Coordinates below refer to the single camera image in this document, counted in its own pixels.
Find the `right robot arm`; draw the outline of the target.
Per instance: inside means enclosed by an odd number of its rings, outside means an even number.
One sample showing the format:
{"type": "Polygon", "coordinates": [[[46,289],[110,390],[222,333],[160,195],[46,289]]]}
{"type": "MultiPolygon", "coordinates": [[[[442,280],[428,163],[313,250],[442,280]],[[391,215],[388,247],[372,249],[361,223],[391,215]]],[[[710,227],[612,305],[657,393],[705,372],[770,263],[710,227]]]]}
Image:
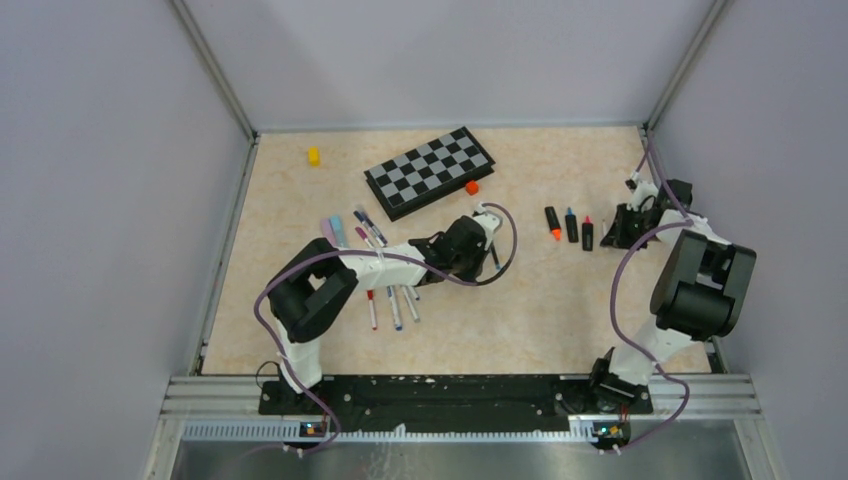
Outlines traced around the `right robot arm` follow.
{"type": "Polygon", "coordinates": [[[756,252],[716,234],[692,211],[692,186],[672,179],[661,186],[634,173],[630,199],[617,206],[601,246],[634,253],[651,241],[671,245],[638,332],[593,365],[586,385],[600,412],[642,400],[656,366],[679,351],[736,326],[757,261],[756,252]]]}

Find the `black highlighter pink tip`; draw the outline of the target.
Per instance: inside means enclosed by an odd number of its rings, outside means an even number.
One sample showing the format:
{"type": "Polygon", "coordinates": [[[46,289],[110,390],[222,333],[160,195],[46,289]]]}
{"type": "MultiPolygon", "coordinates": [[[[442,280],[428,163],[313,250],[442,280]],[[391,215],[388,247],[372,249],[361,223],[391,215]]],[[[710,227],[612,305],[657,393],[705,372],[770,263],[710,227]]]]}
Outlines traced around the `black highlighter pink tip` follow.
{"type": "Polygon", "coordinates": [[[594,224],[590,216],[586,216],[581,223],[581,248],[590,252],[594,249],[594,224]]]}

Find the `black orange-tip highlighter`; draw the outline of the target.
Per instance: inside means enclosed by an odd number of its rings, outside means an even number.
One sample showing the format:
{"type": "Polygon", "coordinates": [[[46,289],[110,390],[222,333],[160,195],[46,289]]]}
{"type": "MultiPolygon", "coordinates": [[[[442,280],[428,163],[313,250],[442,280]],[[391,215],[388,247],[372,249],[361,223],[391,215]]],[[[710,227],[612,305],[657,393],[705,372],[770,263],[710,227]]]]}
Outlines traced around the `black orange-tip highlighter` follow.
{"type": "Polygon", "coordinates": [[[560,241],[562,238],[562,227],[555,208],[553,206],[546,206],[544,213],[550,233],[557,241],[560,241]]]}

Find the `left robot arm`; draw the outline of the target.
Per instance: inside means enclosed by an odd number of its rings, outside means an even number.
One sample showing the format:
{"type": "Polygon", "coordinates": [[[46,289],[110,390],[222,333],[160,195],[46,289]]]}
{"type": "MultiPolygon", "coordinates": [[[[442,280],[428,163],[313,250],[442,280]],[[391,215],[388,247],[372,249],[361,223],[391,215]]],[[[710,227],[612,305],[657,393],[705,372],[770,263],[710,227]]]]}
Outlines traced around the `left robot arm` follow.
{"type": "Polygon", "coordinates": [[[319,404],[320,337],[357,292],[383,287],[421,288],[449,280],[477,285],[503,219],[479,210],[431,237],[390,247],[350,249],[325,238],[310,241],[271,281],[268,302],[283,347],[283,401],[297,413],[319,404]]]}

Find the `black highlighter with blue cap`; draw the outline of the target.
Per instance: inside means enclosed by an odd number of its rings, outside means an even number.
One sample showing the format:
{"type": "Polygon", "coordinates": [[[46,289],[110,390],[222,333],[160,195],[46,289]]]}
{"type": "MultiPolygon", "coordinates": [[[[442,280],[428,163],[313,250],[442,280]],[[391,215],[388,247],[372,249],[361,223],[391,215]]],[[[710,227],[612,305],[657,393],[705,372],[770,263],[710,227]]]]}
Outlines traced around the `black highlighter with blue cap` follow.
{"type": "Polygon", "coordinates": [[[565,227],[566,227],[566,236],[570,243],[578,243],[579,242],[579,233],[578,233],[578,225],[577,225],[577,217],[574,214],[571,207],[567,208],[566,214],[564,215],[565,227]]]}

